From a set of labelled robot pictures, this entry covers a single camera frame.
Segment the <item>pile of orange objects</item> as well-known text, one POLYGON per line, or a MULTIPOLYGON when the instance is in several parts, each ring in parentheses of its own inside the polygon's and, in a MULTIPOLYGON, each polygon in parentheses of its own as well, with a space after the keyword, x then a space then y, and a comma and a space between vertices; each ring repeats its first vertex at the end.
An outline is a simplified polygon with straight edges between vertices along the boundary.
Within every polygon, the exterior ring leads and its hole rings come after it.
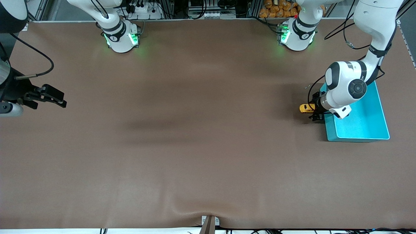
POLYGON ((263 0, 262 3, 259 18, 292 18, 302 10, 297 2, 290 0, 263 0))

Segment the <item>grey bracket with brown post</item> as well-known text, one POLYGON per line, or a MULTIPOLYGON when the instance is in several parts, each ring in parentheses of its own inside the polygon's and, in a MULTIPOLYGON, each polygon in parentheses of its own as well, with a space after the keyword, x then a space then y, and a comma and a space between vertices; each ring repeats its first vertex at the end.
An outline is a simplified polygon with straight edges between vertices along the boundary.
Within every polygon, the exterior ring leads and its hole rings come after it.
POLYGON ((201 220, 199 234, 215 234, 216 228, 220 226, 220 219, 216 216, 202 216, 201 220))

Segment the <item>white power strip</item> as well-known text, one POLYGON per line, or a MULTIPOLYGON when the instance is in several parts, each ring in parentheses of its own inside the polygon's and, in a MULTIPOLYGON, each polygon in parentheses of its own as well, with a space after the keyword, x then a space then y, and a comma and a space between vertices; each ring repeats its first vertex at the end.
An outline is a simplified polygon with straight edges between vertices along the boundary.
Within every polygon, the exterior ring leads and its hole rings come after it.
POLYGON ((124 0, 126 19, 160 20, 165 19, 162 6, 156 0, 124 0))

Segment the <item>aluminium frame post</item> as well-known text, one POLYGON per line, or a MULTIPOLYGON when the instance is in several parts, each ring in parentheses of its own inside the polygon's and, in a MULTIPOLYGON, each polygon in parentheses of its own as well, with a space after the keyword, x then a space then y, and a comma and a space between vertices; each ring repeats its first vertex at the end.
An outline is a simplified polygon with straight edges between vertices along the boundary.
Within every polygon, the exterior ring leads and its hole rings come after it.
POLYGON ((164 14, 165 19, 174 19, 174 3, 175 0, 160 0, 160 4, 162 7, 162 12, 164 14))
POLYGON ((263 0, 247 0, 246 17, 259 17, 260 10, 263 8, 263 0))

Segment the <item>teal plastic bin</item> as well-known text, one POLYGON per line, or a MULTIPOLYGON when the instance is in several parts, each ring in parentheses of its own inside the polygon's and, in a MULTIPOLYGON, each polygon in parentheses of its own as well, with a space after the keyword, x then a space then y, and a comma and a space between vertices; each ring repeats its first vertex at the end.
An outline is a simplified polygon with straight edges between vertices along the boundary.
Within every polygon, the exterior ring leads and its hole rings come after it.
POLYGON ((371 143, 390 139, 376 82, 368 86, 363 98, 350 106, 352 111, 342 120, 332 114, 325 115, 330 142, 371 143))

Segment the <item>white terminal strip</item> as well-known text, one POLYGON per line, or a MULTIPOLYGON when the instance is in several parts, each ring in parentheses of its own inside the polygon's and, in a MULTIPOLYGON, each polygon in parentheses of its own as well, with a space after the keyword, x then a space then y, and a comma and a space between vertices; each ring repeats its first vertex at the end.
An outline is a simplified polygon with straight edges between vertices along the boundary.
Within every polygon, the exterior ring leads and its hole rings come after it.
POLYGON ((215 20, 215 19, 222 19, 225 16, 227 16, 227 14, 223 14, 222 12, 219 12, 219 11, 208 11, 204 13, 203 18, 215 20))

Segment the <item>brown table mat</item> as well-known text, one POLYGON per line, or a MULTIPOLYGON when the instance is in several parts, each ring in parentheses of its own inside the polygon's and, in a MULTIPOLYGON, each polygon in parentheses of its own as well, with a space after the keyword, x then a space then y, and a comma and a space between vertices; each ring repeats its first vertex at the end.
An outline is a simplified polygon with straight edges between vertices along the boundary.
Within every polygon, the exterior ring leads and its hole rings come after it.
POLYGON ((323 20, 303 52, 256 20, 147 22, 139 48, 92 22, 30 23, 35 78, 67 107, 0 118, 0 228, 416 228, 416 69, 398 29, 376 82, 390 139, 328 142, 299 106, 334 61, 323 20))

